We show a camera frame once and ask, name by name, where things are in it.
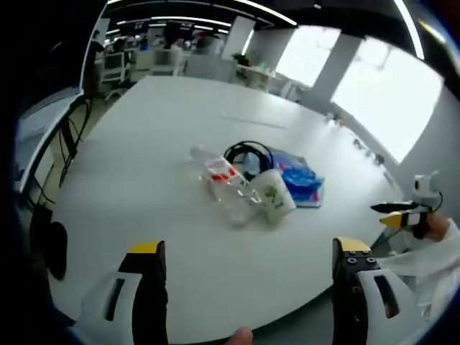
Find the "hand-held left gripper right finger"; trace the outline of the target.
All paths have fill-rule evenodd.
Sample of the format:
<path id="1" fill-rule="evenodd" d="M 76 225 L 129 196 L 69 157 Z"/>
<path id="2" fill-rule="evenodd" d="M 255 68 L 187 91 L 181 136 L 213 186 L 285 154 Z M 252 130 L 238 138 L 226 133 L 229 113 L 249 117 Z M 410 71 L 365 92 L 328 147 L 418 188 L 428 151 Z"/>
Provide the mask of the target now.
<path id="1" fill-rule="evenodd" d="M 357 239 L 333 240 L 333 344 L 408 344 L 425 328 L 412 290 Z"/>

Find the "person's right hand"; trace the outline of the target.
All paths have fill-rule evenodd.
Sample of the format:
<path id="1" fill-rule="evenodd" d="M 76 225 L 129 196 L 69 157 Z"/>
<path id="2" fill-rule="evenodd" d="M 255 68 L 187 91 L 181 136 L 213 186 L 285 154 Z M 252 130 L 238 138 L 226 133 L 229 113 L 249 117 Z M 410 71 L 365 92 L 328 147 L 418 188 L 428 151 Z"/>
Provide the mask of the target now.
<path id="1" fill-rule="evenodd" d="M 449 220 L 442 213 L 427 213 L 422 224 L 423 238 L 433 242 L 440 242 L 446 236 L 449 227 Z"/>

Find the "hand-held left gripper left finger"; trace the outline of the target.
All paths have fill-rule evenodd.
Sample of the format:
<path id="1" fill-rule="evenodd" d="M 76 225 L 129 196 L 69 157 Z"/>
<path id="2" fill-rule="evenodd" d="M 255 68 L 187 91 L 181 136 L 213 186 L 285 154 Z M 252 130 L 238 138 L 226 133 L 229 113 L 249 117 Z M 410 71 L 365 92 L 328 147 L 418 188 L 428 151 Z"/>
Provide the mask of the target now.
<path id="1" fill-rule="evenodd" d="M 82 301 L 73 333 L 84 344 L 167 344 L 165 242 L 139 243 Z"/>

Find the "person's left hand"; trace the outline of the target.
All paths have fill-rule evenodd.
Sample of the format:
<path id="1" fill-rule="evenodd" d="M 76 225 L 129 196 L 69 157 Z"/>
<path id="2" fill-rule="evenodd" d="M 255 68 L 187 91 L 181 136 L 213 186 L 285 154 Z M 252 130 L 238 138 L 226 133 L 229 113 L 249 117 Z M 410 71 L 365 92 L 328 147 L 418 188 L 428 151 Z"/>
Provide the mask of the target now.
<path id="1" fill-rule="evenodd" d="M 226 345 L 252 345 L 253 332 L 250 328 L 240 327 L 228 339 Z"/>

